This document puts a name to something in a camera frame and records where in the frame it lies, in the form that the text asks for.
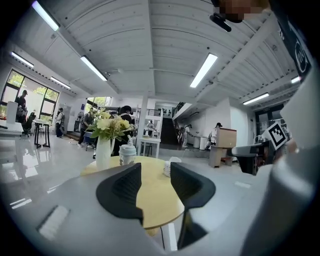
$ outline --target fluorescent ceiling light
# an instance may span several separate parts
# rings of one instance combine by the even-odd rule
[[[300,81],[300,76],[295,77],[294,79],[291,80],[291,84],[294,84],[296,82]]]
[[[33,9],[44,19],[44,21],[54,30],[57,31],[59,25],[54,21],[53,18],[42,8],[38,1],[34,1],[32,4]]]
[[[217,59],[218,59],[217,56],[209,53],[202,67],[200,68],[198,74],[195,76],[193,82],[191,83],[190,87],[196,88],[198,86],[198,84],[205,77],[205,75],[208,73],[208,71],[211,69],[211,67],[216,62]]]
[[[268,97],[268,96],[269,96],[269,93],[262,94],[262,95],[260,95],[260,96],[258,96],[258,97],[255,97],[255,98],[253,98],[253,99],[250,99],[250,100],[244,102],[243,105],[248,105],[248,104],[250,104],[250,103],[252,103],[252,102],[259,101],[259,100],[261,100],[261,99],[263,99],[263,98],[265,98],[265,97]]]
[[[106,77],[91,63],[91,61],[87,58],[87,56],[82,56],[80,58],[98,77],[100,77],[103,81],[107,81]]]
[[[68,89],[71,89],[70,86],[66,85],[66,84],[63,83],[63,82],[60,82],[58,79],[54,78],[53,76],[51,76],[50,79],[51,79],[52,81],[57,82],[58,84],[60,84],[60,85],[62,85],[62,86],[64,86],[64,87],[68,88]]]
[[[18,60],[22,61],[23,63],[27,64],[28,66],[30,66],[31,68],[33,68],[35,65],[33,65],[31,62],[27,61],[26,59],[22,58],[21,56],[19,56],[18,54],[16,54],[15,52],[11,52],[11,55],[15,58],[17,58]]]

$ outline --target staircase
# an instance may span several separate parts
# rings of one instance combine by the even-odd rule
[[[171,118],[162,120],[161,143],[178,145],[176,129]]]

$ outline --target ceiling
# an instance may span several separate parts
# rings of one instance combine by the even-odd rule
[[[60,28],[54,32],[31,8],[12,33],[12,42],[90,95],[148,93],[156,99],[214,106],[225,97],[241,103],[281,88],[297,74],[270,11],[230,23],[228,33],[210,21],[213,5],[204,0],[43,0],[41,4]],[[218,56],[216,63],[191,88],[209,53]],[[80,60],[82,55],[110,73],[107,82]]]

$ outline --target round table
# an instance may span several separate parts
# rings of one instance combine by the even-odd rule
[[[141,187],[136,196],[136,206],[143,211],[143,227],[152,236],[157,228],[178,218],[185,210],[169,177],[164,175],[165,161],[146,156],[137,156],[141,163]],[[118,167],[119,156],[110,158],[110,168]],[[81,176],[96,173],[96,161],[85,167]]]

